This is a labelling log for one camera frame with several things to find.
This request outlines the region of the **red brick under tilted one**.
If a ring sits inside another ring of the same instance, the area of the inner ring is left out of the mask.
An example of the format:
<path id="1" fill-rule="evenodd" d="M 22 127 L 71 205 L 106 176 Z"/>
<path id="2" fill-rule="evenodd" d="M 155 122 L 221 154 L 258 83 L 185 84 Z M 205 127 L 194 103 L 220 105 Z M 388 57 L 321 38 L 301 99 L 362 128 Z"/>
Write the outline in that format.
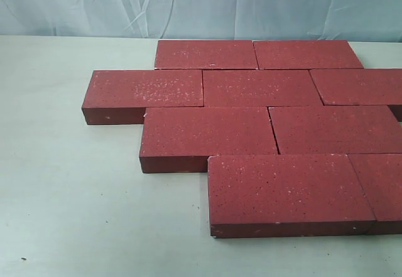
<path id="1" fill-rule="evenodd" d="M 160 40 L 156 69 L 257 70 L 251 40 Z"/>

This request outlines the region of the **large red brick front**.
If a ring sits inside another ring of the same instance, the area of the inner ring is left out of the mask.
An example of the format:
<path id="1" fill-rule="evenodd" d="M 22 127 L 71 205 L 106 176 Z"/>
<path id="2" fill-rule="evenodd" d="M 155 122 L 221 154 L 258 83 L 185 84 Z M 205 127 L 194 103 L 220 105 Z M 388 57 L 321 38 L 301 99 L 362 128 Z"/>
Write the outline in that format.
<path id="1" fill-rule="evenodd" d="M 213 156 L 208 196 L 216 238 L 360 235 L 376 221 L 345 154 Z"/>

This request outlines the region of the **red brick far right edge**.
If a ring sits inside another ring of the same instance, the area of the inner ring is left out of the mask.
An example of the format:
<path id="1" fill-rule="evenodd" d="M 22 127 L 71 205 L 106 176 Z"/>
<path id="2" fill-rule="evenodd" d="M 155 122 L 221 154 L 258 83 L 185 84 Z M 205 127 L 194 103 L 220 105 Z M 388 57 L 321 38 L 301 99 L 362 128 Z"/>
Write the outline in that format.
<path id="1" fill-rule="evenodd" d="M 313 69 L 310 71 L 326 106 L 388 106 L 401 121 L 401 69 Z"/>

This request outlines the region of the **red brick edge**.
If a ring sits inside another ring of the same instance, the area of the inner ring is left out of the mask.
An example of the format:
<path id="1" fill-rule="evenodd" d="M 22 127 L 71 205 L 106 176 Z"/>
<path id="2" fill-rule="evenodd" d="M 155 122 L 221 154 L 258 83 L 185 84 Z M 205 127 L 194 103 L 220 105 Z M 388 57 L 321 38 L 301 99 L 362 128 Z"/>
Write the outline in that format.
<path id="1" fill-rule="evenodd" d="M 348 157 L 376 218 L 366 234 L 401 234 L 401 155 Z"/>
<path id="2" fill-rule="evenodd" d="M 401 69 L 313 69 L 310 71 L 326 106 L 388 106 L 401 121 Z"/>

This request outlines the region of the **red brick front right edge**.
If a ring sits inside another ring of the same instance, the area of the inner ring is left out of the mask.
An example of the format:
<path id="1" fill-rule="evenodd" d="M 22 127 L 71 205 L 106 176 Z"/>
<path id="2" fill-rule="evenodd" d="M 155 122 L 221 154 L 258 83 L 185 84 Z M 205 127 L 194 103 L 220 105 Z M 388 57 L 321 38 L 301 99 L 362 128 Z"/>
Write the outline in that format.
<path id="1" fill-rule="evenodd" d="M 401 234 L 401 155 L 348 157 L 376 218 L 366 234 Z"/>

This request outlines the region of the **white backdrop cloth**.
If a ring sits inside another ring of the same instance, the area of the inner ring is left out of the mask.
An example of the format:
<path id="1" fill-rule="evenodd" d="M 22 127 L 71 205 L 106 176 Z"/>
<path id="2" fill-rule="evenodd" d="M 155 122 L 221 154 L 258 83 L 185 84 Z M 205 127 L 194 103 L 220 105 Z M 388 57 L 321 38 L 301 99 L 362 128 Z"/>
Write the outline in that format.
<path id="1" fill-rule="evenodd" d="M 401 0 L 1 0 L 4 35 L 401 41 Z"/>

